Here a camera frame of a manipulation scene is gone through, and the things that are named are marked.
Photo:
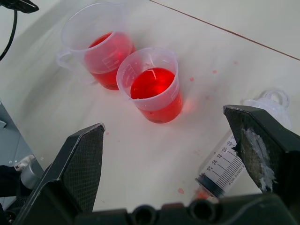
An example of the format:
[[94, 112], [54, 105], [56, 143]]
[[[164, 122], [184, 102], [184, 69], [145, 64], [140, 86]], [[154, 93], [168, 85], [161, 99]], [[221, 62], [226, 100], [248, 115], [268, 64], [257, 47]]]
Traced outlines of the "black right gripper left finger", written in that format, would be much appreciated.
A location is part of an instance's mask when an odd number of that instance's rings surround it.
[[69, 136], [37, 182], [12, 225], [72, 225], [92, 212], [101, 177], [105, 126]]

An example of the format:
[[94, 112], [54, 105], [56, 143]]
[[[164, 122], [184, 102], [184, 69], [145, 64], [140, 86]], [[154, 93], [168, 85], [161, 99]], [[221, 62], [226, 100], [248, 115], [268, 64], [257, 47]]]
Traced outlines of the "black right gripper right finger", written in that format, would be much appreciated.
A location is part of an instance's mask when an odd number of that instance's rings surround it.
[[300, 211], [300, 136], [266, 110], [225, 105], [237, 145], [233, 148], [263, 193], [277, 194], [291, 211]]

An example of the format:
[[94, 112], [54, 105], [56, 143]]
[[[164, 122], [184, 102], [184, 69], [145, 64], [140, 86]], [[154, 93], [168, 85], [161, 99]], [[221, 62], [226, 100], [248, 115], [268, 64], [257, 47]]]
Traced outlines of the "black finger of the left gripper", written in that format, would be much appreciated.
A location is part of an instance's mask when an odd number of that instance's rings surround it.
[[39, 7], [30, 0], [16, 0], [14, 10], [20, 12], [37, 12]]

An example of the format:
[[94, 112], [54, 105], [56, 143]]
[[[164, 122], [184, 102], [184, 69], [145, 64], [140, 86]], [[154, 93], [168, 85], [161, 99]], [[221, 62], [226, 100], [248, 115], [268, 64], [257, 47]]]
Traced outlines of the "clear plastic syringe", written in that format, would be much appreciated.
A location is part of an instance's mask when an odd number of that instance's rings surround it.
[[[243, 105], [266, 110], [281, 125], [291, 129], [287, 111], [289, 103], [290, 97], [283, 90], [268, 90], [258, 99], [247, 99], [242, 102]], [[199, 188], [195, 191], [194, 199], [214, 201], [222, 198], [246, 173], [242, 160], [233, 149], [235, 146], [235, 138], [229, 131], [200, 166], [199, 175], [195, 179]]]

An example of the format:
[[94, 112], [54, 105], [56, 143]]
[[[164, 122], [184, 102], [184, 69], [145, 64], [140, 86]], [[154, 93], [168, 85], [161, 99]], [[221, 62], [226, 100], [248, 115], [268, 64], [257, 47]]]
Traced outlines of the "small plastic beaker red liquid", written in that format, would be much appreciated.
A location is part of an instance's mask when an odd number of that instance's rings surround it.
[[174, 52], [148, 47], [127, 56], [116, 81], [126, 100], [153, 123], [167, 123], [181, 112], [179, 67]]

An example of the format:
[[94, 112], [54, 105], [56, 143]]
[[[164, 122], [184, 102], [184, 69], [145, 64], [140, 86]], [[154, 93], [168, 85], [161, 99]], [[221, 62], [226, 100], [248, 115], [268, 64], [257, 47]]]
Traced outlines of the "silver grey robot body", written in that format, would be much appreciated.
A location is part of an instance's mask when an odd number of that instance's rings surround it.
[[[43, 174], [41, 166], [0, 102], [0, 200], [27, 197]], [[0, 225], [11, 225], [0, 201]]]

